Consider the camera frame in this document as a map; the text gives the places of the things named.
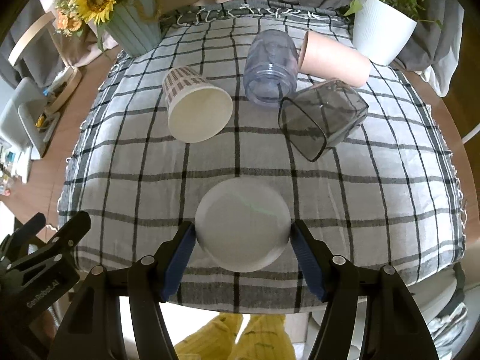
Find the plaid grey white tablecloth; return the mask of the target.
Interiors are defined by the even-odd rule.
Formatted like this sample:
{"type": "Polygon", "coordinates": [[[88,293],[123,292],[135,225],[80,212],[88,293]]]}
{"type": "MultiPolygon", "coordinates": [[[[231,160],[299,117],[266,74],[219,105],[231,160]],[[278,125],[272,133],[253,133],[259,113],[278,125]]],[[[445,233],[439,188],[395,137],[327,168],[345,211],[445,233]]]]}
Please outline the plaid grey white tablecloth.
{"type": "Polygon", "coordinates": [[[374,66],[361,87],[368,115],[314,163],[278,128],[277,112],[247,101],[242,75],[250,44],[266,29],[300,45],[312,30],[350,44],[330,10],[275,2],[187,8],[163,20],[145,55],[120,54],[80,127],[58,220],[86,211],[91,229],[74,249],[79,269],[129,267],[194,217],[203,195],[236,176],[270,185],[293,219],[360,267],[393,265],[408,285],[460,261],[463,204],[452,155],[429,106],[400,70],[374,66]],[[233,99],[226,128],[193,145],[168,131],[162,82],[190,66],[233,99]]]}

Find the pink cup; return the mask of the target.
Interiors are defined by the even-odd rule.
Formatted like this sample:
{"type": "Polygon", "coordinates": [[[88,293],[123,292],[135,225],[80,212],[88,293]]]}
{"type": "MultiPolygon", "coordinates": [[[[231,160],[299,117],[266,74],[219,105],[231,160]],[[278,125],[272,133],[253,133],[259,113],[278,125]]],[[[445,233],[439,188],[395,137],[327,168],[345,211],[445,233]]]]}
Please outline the pink cup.
{"type": "Polygon", "coordinates": [[[357,49],[326,35],[307,31],[298,57],[298,70],[325,80],[338,79],[360,88],[370,75],[371,63],[357,49]]]}

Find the beige cloth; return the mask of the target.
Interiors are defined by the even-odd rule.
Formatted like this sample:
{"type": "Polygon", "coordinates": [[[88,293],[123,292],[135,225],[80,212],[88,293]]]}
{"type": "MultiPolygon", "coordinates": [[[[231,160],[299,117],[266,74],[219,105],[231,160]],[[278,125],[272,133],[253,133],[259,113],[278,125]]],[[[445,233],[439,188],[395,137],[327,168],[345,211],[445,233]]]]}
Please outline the beige cloth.
{"type": "Polygon", "coordinates": [[[55,0],[56,31],[66,38],[94,32],[97,48],[114,44],[133,57],[160,44],[162,20],[179,8],[198,7],[235,0],[55,0]]]}

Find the smoky grey square glass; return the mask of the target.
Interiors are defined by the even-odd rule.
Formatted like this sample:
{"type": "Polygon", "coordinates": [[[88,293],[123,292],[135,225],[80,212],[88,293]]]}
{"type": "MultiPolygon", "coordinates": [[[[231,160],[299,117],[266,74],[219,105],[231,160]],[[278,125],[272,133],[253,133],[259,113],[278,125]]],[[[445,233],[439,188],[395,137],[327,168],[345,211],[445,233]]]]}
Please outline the smoky grey square glass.
{"type": "Polygon", "coordinates": [[[278,126],[287,141],[310,163],[360,127],[368,104],[341,80],[326,80],[281,100],[278,126]]]}

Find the green plant in white pot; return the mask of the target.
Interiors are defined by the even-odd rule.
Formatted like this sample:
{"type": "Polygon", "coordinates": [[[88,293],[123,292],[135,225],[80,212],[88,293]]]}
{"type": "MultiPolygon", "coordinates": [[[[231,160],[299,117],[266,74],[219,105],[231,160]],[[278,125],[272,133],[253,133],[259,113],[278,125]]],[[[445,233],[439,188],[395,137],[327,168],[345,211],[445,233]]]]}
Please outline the green plant in white pot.
{"type": "Polygon", "coordinates": [[[371,62],[386,66],[406,46],[419,23],[436,24],[423,18],[425,0],[352,0],[345,16],[353,17],[353,46],[371,62]]]}

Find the checkered paper cup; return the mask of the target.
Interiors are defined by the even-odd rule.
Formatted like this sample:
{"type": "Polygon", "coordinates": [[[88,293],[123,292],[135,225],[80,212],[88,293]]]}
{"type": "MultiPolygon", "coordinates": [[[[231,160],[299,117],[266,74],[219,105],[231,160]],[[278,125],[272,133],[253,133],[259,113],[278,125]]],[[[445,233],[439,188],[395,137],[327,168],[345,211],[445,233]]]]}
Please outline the checkered paper cup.
{"type": "Polygon", "coordinates": [[[233,100],[191,67],[173,67],[163,79],[168,129],[185,143],[206,141],[230,121],[233,100]]]}

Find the white cup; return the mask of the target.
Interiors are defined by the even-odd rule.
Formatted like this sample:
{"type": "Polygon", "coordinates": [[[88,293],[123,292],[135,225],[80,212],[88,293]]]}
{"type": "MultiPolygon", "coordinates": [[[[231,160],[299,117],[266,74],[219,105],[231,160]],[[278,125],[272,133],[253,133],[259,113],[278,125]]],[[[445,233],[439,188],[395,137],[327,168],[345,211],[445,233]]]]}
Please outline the white cup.
{"type": "Polygon", "coordinates": [[[194,217],[202,250],[221,268],[256,272],[274,263],[290,238],[287,203],[275,189],[237,177],[212,187],[194,217]]]}

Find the small items clutter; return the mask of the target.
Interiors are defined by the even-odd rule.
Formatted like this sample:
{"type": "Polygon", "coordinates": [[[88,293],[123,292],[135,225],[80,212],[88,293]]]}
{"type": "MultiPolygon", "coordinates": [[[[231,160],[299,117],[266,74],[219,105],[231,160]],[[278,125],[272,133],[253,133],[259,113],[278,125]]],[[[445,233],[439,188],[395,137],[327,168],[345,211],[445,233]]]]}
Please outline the small items clutter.
{"type": "Polygon", "coordinates": [[[26,185],[31,170],[32,147],[19,149],[1,139],[1,195],[8,197],[16,185],[26,185]]]}

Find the yellow slippers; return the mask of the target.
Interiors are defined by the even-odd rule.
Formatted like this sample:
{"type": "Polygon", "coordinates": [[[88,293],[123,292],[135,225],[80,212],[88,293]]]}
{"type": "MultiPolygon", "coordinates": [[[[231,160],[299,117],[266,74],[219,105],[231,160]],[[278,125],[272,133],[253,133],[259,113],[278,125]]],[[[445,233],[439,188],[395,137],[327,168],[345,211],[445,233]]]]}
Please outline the yellow slippers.
{"type": "Polygon", "coordinates": [[[197,332],[175,345],[179,359],[295,358],[283,314],[253,314],[241,330],[241,314],[220,313],[197,332]]]}

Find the sunflower bouquet in blue vase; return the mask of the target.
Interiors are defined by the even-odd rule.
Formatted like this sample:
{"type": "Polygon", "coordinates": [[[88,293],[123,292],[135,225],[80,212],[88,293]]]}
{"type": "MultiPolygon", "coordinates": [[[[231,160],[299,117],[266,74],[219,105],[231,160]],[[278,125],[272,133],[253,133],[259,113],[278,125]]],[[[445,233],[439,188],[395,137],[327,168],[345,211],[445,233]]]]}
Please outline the sunflower bouquet in blue vase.
{"type": "Polygon", "coordinates": [[[162,38],[161,0],[56,0],[55,9],[57,31],[66,37],[94,24],[99,49],[103,49],[103,33],[133,57],[153,50],[162,38]]]}

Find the white chair frame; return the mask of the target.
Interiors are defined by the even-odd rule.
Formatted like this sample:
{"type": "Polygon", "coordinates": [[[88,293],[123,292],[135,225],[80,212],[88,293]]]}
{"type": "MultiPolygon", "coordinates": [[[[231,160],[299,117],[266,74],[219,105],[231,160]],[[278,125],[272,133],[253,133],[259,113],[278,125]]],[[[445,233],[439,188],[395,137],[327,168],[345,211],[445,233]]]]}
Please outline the white chair frame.
{"type": "Polygon", "coordinates": [[[466,144],[472,138],[474,138],[477,134],[480,133],[480,123],[478,123],[469,133],[462,137],[461,141],[463,144],[466,144]]]}

